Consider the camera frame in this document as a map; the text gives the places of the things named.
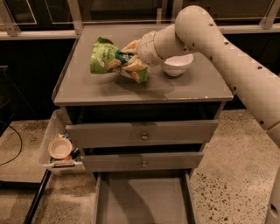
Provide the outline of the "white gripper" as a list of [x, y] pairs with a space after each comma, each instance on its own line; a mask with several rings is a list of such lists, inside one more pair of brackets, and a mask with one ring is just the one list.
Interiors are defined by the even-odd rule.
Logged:
[[135, 81], [147, 81], [147, 65], [157, 66], [161, 63], [161, 58], [158, 56], [154, 44], [155, 35], [156, 33], [151, 31], [143, 35], [140, 39], [131, 41], [122, 49], [123, 53], [137, 54], [139, 57], [139, 59], [135, 59], [131, 64], [122, 68]]

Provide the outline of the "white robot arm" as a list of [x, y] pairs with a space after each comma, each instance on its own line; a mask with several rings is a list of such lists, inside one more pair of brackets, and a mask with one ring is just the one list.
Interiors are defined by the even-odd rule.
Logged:
[[124, 50], [149, 65], [192, 52], [203, 54], [280, 147], [280, 77], [227, 40], [205, 9], [185, 7], [174, 24], [143, 35]]

